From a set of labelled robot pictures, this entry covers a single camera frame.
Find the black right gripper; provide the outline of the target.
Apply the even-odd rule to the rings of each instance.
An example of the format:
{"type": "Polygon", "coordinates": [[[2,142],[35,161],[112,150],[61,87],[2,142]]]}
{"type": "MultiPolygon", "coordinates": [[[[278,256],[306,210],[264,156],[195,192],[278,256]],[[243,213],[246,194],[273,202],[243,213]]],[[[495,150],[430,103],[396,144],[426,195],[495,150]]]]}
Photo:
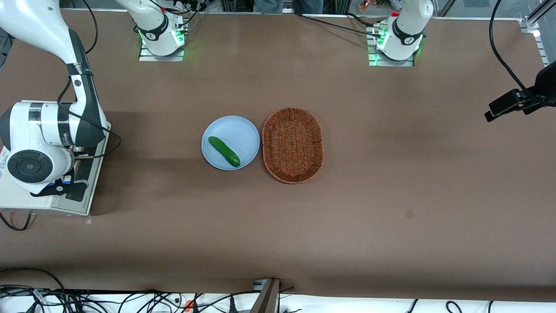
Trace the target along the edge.
{"type": "Polygon", "coordinates": [[[61,196],[68,193],[85,191],[88,186],[87,182],[53,182],[38,193],[31,193],[31,196],[61,196]]]}

